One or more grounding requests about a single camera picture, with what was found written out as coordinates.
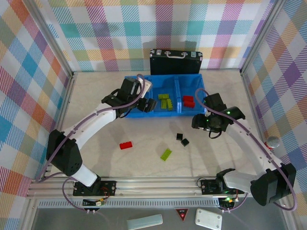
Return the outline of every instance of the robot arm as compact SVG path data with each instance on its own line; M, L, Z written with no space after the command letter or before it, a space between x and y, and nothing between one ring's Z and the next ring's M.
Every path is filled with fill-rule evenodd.
M237 107L227 108L218 93L204 98L204 104L217 112L234 118L245 126L247 130L251 130L244 114ZM292 186L296 175L295 167L292 164L284 165L250 131L245 131L232 120L214 113L211 113L209 116L204 114L195 115L192 120L192 127L203 128L203 130L209 131L210 138L212 138L211 133L218 133L217 136L213 137L217 138L222 132L226 132L240 146L253 164L256 175L241 173L235 169L227 169L218 173L216 185L221 193L229 188L251 193L254 199L262 206L291 193L289 186L277 170L276 165L284 172Z
M145 79L126 78L121 88L106 96L85 119L65 129L64 132L53 130L50 133L46 159L49 160L59 144L69 137L51 163L67 176L73 177L86 187L92 187L96 181L100 181L100 178L83 164L80 149L98 130L129 110L138 108L146 113L152 111L156 101L144 98L151 85L151 82ZM140 87L144 88L142 94L136 103L132 103L141 93Z

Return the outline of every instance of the black suitcase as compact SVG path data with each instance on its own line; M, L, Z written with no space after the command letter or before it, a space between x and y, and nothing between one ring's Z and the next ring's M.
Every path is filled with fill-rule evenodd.
M202 52L151 49L150 74L192 74L201 69Z

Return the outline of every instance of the blue bin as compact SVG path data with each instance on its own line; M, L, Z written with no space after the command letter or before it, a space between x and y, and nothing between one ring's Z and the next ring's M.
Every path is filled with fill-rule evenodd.
M201 74L146 75L144 77L153 84L152 88L146 93L145 97L155 99L157 101L157 106L149 113L141 112L136 108L132 109L127 117L193 116L206 112L206 109L198 104L195 99L195 91L198 88L204 89ZM169 98L172 100L172 111L169 111L168 109L161 109L161 100L158 99L158 95L165 93L168 93ZM183 106L182 97L184 95L194 97L194 108ZM204 97L205 93L200 92L199 98L203 99Z

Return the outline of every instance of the red triangle label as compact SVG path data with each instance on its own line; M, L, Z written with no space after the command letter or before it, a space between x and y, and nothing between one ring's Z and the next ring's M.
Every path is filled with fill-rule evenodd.
M182 221L184 221L188 213L188 208L177 208L176 211L179 214Z

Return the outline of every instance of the plaid backdrop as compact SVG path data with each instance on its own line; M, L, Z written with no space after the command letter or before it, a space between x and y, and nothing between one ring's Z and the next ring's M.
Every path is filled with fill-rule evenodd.
M265 137L280 137L275 154L297 169L307 227L307 0L288 0L247 74Z
M0 0L0 230L17 228L67 82L22 0Z
M239 68L274 0L36 2L74 70L113 71L149 69L150 48L200 51L202 69Z

